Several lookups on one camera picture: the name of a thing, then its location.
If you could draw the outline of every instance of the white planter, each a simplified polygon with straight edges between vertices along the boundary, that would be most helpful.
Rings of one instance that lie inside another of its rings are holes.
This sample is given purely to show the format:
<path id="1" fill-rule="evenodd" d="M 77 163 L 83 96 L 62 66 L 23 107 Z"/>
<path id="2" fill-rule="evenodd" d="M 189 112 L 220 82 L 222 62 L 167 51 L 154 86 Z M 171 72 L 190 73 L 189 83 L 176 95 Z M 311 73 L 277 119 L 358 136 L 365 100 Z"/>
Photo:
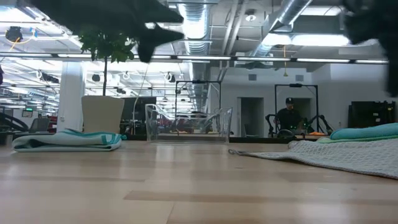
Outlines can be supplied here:
<path id="1" fill-rule="evenodd" d="M 124 108 L 124 99 L 110 96 L 83 96 L 84 132 L 119 133 L 120 120 Z"/>

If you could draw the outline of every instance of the doorway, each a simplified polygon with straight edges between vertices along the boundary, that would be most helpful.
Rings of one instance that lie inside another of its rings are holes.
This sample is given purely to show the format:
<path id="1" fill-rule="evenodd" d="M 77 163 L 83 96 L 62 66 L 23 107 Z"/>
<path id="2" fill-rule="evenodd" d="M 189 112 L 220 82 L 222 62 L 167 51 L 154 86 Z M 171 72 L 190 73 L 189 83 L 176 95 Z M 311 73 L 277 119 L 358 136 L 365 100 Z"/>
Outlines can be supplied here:
<path id="1" fill-rule="evenodd" d="M 242 138 L 264 137 L 264 99 L 238 98 L 238 130 Z"/>

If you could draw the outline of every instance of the cap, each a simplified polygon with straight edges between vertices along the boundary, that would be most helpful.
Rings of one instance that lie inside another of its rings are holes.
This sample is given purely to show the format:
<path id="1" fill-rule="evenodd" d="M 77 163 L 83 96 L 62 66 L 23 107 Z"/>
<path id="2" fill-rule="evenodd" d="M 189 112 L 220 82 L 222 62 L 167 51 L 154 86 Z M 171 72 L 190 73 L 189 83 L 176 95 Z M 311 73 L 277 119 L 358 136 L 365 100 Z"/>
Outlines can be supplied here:
<path id="1" fill-rule="evenodd" d="M 294 104 L 293 98 L 286 98 L 286 104 Z"/>

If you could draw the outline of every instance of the teal blanket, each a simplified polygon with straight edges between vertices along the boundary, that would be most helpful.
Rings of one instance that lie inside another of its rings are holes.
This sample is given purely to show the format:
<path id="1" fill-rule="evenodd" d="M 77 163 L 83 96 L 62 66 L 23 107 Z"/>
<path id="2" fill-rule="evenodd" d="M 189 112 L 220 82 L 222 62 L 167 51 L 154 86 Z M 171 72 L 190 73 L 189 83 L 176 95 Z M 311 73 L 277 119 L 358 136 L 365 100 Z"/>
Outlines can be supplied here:
<path id="1" fill-rule="evenodd" d="M 331 134 L 331 140 L 364 139 L 398 136 L 398 123 L 383 124 L 370 128 L 344 128 Z"/>
<path id="2" fill-rule="evenodd" d="M 108 152 L 121 146 L 122 136 L 115 133 L 81 133 L 71 129 L 54 135 L 28 135 L 15 139 L 17 152 Z"/>

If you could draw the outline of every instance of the person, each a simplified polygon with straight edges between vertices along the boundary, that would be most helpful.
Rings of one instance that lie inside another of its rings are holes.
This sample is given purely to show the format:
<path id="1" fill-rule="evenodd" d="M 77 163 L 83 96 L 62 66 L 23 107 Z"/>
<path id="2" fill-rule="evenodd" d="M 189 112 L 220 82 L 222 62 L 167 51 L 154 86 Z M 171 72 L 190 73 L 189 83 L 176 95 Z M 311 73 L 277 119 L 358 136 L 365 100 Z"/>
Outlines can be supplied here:
<path id="1" fill-rule="evenodd" d="M 302 118 L 299 111 L 294 109 L 293 98 L 286 99 L 286 108 L 277 113 L 277 120 L 280 123 L 280 129 L 296 130 L 300 129 Z"/>

